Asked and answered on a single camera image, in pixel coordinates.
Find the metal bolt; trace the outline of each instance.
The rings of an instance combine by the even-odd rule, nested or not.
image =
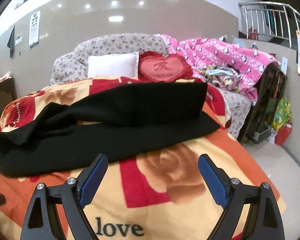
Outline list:
[[[267,183],[267,182],[262,183],[262,185],[263,185],[263,187],[265,187],[265,188],[270,188],[270,184]]]
[[[67,183],[68,183],[69,185],[72,185],[72,184],[75,183],[75,181],[76,181],[75,178],[70,178],[70,179],[68,179]]]
[[[37,185],[37,189],[43,189],[44,188],[44,184],[43,183],[40,183]]]
[[[237,179],[237,178],[232,178],[232,179],[231,179],[231,183],[232,183],[232,184],[235,184],[235,185],[238,185],[238,184],[240,183],[240,180]]]

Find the blue textured pad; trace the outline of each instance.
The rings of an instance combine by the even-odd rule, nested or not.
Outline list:
[[[226,198],[226,188],[203,155],[199,157],[198,168],[214,201],[225,209],[229,204]]]
[[[81,208],[84,208],[86,205],[89,205],[92,202],[107,169],[108,158],[107,156],[103,155],[81,187],[81,198],[79,200],[79,205]]]

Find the red heart pillow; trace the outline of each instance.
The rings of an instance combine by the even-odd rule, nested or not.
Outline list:
[[[165,58],[152,51],[139,56],[138,69],[138,78],[146,82],[173,82],[190,79],[193,75],[191,67],[182,56],[170,54]]]

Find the white pillow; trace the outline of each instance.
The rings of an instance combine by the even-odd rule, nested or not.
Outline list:
[[[139,52],[88,57],[88,78],[95,76],[138,76]]]

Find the metal railing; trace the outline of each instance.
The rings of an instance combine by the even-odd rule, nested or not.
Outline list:
[[[300,13],[291,5],[277,2],[248,2],[239,3],[239,6],[244,8],[247,39],[250,34],[280,38],[289,41],[291,48],[291,35],[296,36],[296,30],[300,31]]]

